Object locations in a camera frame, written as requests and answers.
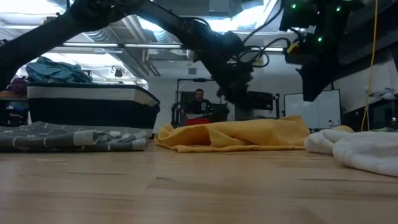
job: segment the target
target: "wooden table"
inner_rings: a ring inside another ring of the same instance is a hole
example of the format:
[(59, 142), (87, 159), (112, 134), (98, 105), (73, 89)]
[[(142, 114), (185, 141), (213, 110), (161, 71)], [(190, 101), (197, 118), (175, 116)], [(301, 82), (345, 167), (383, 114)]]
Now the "wooden table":
[(398, 223), (398, 179), (305, 151), (2, 154), (0, 222)]

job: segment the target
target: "yellow cable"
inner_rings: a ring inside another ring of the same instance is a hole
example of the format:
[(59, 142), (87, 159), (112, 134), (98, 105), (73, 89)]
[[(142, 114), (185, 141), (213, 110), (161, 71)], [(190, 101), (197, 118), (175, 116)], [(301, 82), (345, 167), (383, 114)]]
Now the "yellow cable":
[(377, 31), (377, 13), (378, 12), (379, 12), (379, 0), (376, 0), (376, 7), (374, 8), (374, 28), (373, 28), (373, 49), (372, 49), (372, 60), (371, 60), (371, 75), (369, 76), (368, 92), (366, 93), (365, 113), (363, 114), (361, 131), (363, 131), (363, 128), (365, 125), (365, 120), (368, 117), (368, 113), (369, 113), (369, 95), (371, 93), (371, 84), (372, 84), (372, 77), (373, 77), (374, 54), (376, 53), (376, 31)]

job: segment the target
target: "whiteboard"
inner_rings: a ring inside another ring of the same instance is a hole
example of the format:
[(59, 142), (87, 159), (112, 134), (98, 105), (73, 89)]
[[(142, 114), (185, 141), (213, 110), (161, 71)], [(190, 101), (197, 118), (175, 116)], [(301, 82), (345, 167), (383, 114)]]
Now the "whiteboard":
[(303, 100), (303, 94), (285, 95), (286, 116), (300, 115), (310, 129), (330, 128), (341, 124), (340, 91), (323, 91), (313, 102)]

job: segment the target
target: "black equipment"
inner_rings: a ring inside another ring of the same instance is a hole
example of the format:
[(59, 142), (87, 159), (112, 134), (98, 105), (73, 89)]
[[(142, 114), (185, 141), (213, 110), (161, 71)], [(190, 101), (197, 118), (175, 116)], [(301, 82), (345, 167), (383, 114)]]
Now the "black equipment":
[[(256, 100), (246, 91), (253, 68), (269, 63), (256, 65), (257, 60), (262, 56), (269, 59), (266, 47), (284, 40), (287, 42), (286, 61), (303, 65), (298, 72), (303, 78), (304, 98), (314, 100), (336, 76), (340, 67), (338, 41), (349, 13), (362, 4), (360, 0), (285, 1), (281, 0), (278, 12), (242, 41), (233, 32), (219, 34), (203, 19), (179, 17), (150, 0), (75, 0), (65, 14), (0, 47), (0, 88), (9, 83), (18, 68), (80, 32), (98, 30), (135, 14), (169, 31), (193, 50), (195, 60), (202, 61), (219, 84), (218, 96), (224, 96), (241, 108), (250, 108), (251, 102)], [(295, 31), (298, 38), (294, 44), (279, 38), (265, 47), (245, 46), (248, 38), (271, 23), (283, 9), (281, 30), (316, 25), (314, 34), (302, 36)], [(253, 52), (257, 54), (251, 60), (242, 60)]]

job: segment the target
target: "white towel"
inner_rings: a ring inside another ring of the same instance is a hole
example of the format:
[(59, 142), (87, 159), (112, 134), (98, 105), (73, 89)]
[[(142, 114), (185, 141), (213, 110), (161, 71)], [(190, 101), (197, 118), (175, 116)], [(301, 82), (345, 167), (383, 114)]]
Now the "white towel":
[(398, 177), (398, 133), (323, 130), (304, 142), (308, 152), (333, 154), (342, 164)]

